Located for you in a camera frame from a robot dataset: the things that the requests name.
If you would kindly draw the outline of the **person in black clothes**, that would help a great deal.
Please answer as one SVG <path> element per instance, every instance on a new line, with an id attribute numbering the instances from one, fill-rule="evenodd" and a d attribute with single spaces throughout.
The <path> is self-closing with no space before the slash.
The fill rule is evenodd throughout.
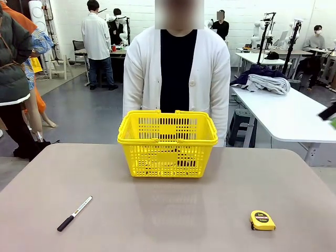
<path id="1" fill-rule="evenodd" d="M 226 40 L 229 32 L 229 23 L 225 20 L 224 10 L 217 12 L 217 21 L 213 22 L 212 30 L 216 30 L 216 33 L 221 36 L 223 40 Z"/>

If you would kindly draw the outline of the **yellow plastic shopping basket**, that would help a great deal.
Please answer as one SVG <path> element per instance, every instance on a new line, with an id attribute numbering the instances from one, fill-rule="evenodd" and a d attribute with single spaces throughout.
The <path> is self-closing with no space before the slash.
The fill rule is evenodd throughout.
<path id="1" fill-rule="evenodd" d="M 200 178 L 218 136 L 205 112 L 134 110 L 121 122 L 118 143 L 133 177 Z M 177 167 L 175 148 L 191 148 L 196 167 Z"/>

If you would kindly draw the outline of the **person in white cardigan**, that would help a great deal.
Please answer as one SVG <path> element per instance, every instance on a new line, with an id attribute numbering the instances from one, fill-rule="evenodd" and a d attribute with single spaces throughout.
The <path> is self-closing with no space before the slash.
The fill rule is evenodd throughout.
<path id="1" fill-rule="evenodd" d="M 225 41 L 204 25 L 204 0 L 155 0 L 155 25 L 138 34 L 124 61 L 123 113 L 199 111 L 226 145 L 231 78 Z"/>

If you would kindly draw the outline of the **person in white shirt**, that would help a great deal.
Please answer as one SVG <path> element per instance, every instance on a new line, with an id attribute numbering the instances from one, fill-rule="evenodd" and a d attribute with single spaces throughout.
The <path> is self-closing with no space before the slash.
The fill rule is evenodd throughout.
<path id="1" fill-rule="evenodd" d="M 88 16 L 81 23 L 83 44 L 89 60 L 90 89 L 97 87 L 97 71 L 105 71 L 108 89 L 115 90 L 118 86 L 113 79 L 111 66 L 111 38 L 107 22 L 98 16 L 99 3 L 97 0 L 88 0 Z"/>

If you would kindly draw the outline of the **large white table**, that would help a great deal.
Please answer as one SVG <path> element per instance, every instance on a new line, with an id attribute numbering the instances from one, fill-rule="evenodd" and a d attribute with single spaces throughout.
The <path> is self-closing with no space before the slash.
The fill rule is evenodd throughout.
<path id="1" fill-rule="evenodd" d="M 336 167 L 336 129 L 318 116 L 326 109 L 324 105 L 295 89 L 286 95 L 238 87 L 232 91 L 251 113 L 244 147 L 249 146 L 258 122 L 275 140 L 309 144 L 304 161 L 310 167 Z"/>

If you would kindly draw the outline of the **grey folded garment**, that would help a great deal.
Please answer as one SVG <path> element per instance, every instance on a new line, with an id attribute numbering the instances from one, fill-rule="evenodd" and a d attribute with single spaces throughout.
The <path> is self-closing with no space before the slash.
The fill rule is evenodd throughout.
<path id="1" fill-rule="evenodd" d="M 246 87 L 248 91 L 267 90 L 278 95 L 286 95 L 290 91 L 290 83 L 282 77 L 268 77 L 256 74 L 248 76 Z"/>

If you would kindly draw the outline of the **pile of clothes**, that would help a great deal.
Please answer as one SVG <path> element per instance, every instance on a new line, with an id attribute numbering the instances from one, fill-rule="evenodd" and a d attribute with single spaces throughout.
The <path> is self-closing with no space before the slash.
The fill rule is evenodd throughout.
<path id="1" fill-rule="evenodd" d="M 252 64 L 250 69 L 244 71 L 237 79 L 231 81 L 230 85 L 245 85 L 247 83 L 248 76 L 251 74 L 272 78 L 280 77 L 287 79 L 287 77 L 279 70 L 272 70 L 268 66 Z"/>

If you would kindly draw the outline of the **grey plastic stool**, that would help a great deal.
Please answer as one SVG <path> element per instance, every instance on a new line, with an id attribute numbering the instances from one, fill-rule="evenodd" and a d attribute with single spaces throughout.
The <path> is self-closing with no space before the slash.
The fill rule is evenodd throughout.
<path id="1" fill-rule="evenodd" d="M 247 131 L 251 113 L 247 109 L 235 109 L 226 136 L 226 142 L 234 146 L 236 142 L 244 142 L 245 136 L 239 135 L 239 131 Z"/>

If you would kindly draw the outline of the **small white table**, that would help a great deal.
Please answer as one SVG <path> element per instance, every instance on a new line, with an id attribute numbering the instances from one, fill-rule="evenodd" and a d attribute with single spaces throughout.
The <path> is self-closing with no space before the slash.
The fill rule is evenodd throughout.
<path id="1" fill-rule="evenodd" d="M 281 69 L 285 65 L 285 61 L 282 59 L 275 59 L 275 60 L 269 60 L 265 59 L 266 55 L 258 53 L 235 53 L 236 56 L 239 58 L 239 64 L 238 64 L 238 70 L 237 74 L 235 75 L 235 78 L 238 78 L 240 74 L 244 71 L 246 71 L 251 65 L 253 64 L 259 64 L 262 66 L 268 66 L 273 67 L 276 66 L 278 69 Z"/>

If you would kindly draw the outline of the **yellow tape measure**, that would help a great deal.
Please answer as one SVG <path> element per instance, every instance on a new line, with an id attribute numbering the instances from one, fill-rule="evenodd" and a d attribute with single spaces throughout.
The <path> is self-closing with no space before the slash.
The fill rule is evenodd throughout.
<path id="1" fill-rule="evenodd" d="M 276 230 L 276 224 L 270 215 L 264 211 L 252 211 L 250 214 L 250 224 L 252 230 L 272 231 Z"/>

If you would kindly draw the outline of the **white step stool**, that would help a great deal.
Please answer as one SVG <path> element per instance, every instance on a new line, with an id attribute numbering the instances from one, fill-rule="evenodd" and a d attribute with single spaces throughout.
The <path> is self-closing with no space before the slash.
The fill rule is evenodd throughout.
<path id="1" fill-rule="evenodd" d="M 68 79 L 68 74 L 74 77 L 71 65 L 66 56 L 64 56 L 63 59 L 56 59 L 53 58 L 52 54 L 44 54 L 42 57 L 49 79 L 52 79 L 54 75 L 63 76 L 65 80 Z"/>

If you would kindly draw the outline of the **white marker black cap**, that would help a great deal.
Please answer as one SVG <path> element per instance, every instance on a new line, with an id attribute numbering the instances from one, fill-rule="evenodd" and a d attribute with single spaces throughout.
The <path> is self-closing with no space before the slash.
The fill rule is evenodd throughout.
<path id="1" fill-rule="evenodd" d="M 58 227 L 57 231 L 62 232 L 71 221 L 85 208 L 87 204 L 93 199 L 93 196 L 89 196 L 68 218 L 66 218 Z"/>

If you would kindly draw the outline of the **mannequin in orange garment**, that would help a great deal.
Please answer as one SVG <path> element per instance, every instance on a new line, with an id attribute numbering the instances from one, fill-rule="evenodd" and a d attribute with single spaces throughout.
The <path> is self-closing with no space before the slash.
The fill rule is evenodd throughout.
<path id="1" fill-rule="evenodd" d="M 30 19 L 28 19 L 23 14 L 9 8 L 6 4 L 6 0 L 0 0 L 0 5 L 3 10 L 8 13 L 15 21 L 17 21 L 22 27 L 24 27 L 27 31 L 29 31 L 30 35 L 32 32 L 38 28 Z M 40 56 L 37 52 L 32 50 L 32 54 L 28 57 L 31 60 L 31 64 L 34 70 L 34 73 L 41 72 L 42 68 L 37 59 Z M 30 90 L 30 97 L 25 102 L 26 110 L 27 110 L 27 119 L 30 127 L 32 128 L 33 133 L 36 136 L 36 139 L 39 143 L 44 142 L 43 138 L 43 126 L 42 120 L 45 120 L 47 124 L 54 128 L 56 124 L 50 121 L 45 115 L 46 104 L 41 99 L 40 94 L 35 87 L 36 77 L 34 76 L 34 88 Z"/>

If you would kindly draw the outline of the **blue patterned garment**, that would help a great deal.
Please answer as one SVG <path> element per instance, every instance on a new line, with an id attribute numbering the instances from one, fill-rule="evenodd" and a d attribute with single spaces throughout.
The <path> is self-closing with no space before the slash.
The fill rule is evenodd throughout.
<path id="1" fill-rule="evenodd" d="M 53 41 L 47 36 L 45 32 L 43 32 L 41 29 L 36 28 L 32 34 L 31 34 L 31 41 L 33 43 L 33 50 L 40 54 L 45 54 L 49 50 L 51 50 L 52 46 L 54 45 Z M 23 63 L 23 66 L 25 68 L 25 74 L 27 77 L 29 90 L 33 90 L 34 88 L 34 70 L 32 67 L 32 62 L 28 58 Z"/>

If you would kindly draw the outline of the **white tall column appliance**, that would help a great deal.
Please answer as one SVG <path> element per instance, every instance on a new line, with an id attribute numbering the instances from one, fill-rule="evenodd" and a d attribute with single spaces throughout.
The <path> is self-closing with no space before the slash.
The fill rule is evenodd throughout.
<path id="1" fill-rule="evenodd" d="M 43 5 L 40 0 L 32 0 L 28 2 L 29 12 L 32 22 L 46 35 L 49 35 Z"/>

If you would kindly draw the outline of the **mannequin in dark green vest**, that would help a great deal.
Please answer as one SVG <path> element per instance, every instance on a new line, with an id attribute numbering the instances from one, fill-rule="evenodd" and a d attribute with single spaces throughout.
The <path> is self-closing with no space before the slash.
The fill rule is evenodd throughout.
<path id="1" fill-rule="evenodd" d="M 30 33 L 0 5 L 0 119 L 18 144 L 13 154 L 32 160 L 39 152 L 22 116 L 21 103 L 30 97 L 22 63 L 32 52 Z"/>

